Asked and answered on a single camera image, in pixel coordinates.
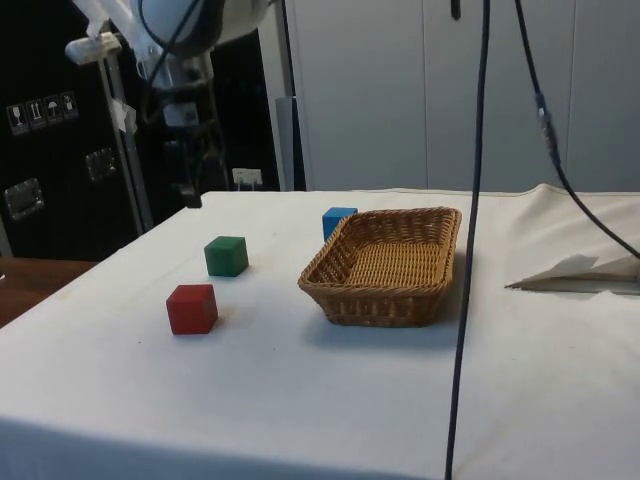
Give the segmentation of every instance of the cabinet door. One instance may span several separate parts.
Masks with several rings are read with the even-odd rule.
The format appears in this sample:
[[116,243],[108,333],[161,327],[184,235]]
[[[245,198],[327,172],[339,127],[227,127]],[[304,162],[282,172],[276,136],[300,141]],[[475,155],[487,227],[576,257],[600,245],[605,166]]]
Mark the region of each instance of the cabinet door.
[[567,175],[579,191],[640,191],[640,3],[578,0]]
[[422,0],[289,0],[287,16],[307,187],[426,187]]
[[[575,0],[530,0],[524,10],[538,75],[566,159]],[[425,0],[429,188],[472,185],[482,2]],[[555,183],[536,117],[513,0],[492,2],[482,189]]]

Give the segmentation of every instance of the basket rim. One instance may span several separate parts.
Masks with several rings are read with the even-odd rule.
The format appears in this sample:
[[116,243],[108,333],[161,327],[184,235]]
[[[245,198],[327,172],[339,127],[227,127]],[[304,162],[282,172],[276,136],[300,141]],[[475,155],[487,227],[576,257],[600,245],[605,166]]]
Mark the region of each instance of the basket rim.
[[[320,265],[322,260],[329,254],[334,245],[339,241],[342,231],[345,226],[356,217],[373,216],[375,214],[384,213],[385,215],[411,215],[411,214],[424,214],[426,212],[446,211],[453,216],[454,225],[451,230],[452,241],[449,243],[449,248],[445,257],[445,268],[442,272],[442,278],[437,282],[426,283],[421,285],[411,286],[373,286],[366,284],[349,284],[344,283],[328,283],[328,282],[311,282],[309,277]],[[453,280],[453,258],[456,252],[456,243],[458,238],[458,232],[460,230],[460,224],[462,223],[462,212],[460,210],[450,207],[431,207],[431,208],[413,208],[413,209],[395,209],[395,210],[371,210],[367,212],[355,213],[344,217],[340,220],[340,223],[329,237],[329,240],[325,243],[322,249],[313,257],[309,265],[304,269],[300,278],[298,279],[298,286],[305,292],[323,293],[323,294],[339,294],[339,295],[351,295],[351,296],[373,296],[373,295],[393,295],[393,296],[431,296],[445,290],[451,281]]]

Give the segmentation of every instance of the electrical outlet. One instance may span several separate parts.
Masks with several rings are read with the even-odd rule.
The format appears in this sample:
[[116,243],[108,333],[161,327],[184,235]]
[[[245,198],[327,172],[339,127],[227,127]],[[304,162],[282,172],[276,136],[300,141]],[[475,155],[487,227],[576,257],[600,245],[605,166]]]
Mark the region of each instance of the electrical outlet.
[[262,170],[259,168],[234,168],[232,173],[236,185],[262,186]]

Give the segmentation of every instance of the wicker basket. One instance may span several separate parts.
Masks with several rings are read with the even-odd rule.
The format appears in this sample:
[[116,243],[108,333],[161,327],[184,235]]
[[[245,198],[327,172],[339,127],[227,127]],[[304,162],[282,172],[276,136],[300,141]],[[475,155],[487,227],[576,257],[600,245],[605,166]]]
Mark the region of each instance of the wicker basket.
[[347,217],[298,285],[339,325],[428,325],[453,278],[461,219],[450,208]]

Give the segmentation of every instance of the blue cube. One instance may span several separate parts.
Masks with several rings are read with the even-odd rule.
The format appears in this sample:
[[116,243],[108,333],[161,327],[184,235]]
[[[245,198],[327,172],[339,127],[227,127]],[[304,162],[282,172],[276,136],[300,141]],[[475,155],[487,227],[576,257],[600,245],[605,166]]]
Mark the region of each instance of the blue cube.
[[333,231],[336,229],[336,227],[340,223],[340,220],[342,220],[344,217],[348,217],[356,213],[358,213],[357,208],[333,207],[327,210],[327,213],[325,213],[322,216],[322,228],[324,230],[324,241],[326,242],[327,240],[329,240],[329,237],[331,236]]

